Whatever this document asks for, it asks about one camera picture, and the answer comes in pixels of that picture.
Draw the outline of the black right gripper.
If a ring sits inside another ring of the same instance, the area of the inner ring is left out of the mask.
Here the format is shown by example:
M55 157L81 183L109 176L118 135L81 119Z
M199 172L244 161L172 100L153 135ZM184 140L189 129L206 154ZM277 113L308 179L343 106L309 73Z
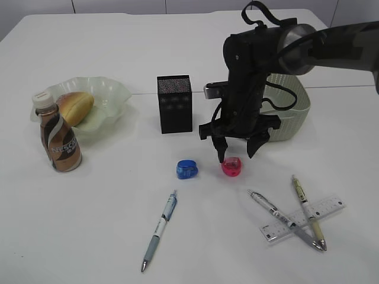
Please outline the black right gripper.
M229 72L227 94L220 98L210 122L199 126L201 140L212 137L220 163L227 150L226 137L247 138L247 153L252 158L270 139L268 130L277 130L281 120L277 115L261 114L267 78L266 68L243 75Z

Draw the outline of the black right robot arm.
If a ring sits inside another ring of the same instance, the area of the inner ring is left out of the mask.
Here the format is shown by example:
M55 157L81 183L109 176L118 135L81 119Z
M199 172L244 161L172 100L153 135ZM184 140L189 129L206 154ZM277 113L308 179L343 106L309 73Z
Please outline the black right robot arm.
M364 70L378 78L378 22L343 25L317 31L308 24L268 28L265 25L230 35L223 45L229 74L225 82L204 91L220 98L211 121L200 125L200 139L211 138L220 162L227 138L247 141L253 156L279 129L277 115L261 113L271 74L304 75L316 66Z

